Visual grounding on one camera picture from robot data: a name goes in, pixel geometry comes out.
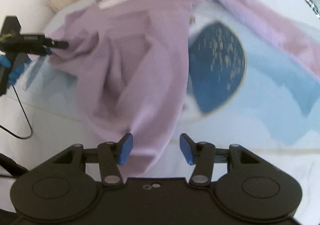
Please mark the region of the blue gloved hand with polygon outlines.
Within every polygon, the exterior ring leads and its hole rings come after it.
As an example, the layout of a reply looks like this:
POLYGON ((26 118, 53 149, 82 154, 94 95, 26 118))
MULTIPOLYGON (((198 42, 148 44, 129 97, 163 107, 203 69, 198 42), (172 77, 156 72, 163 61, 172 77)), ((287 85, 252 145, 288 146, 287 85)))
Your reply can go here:
MULTIPOLYGON (((31 59, 27 56, 27 58, 23 61, 22 64, 12 68, 12 72, 8 75, 8 84, 11 86, 15 85, 21 74, 24 73, 25 68, 30 63, 31 59)), ((1 55, 1 66, 7 69, 11 68, 11 62, 7 59, 5 55, 1 55)))

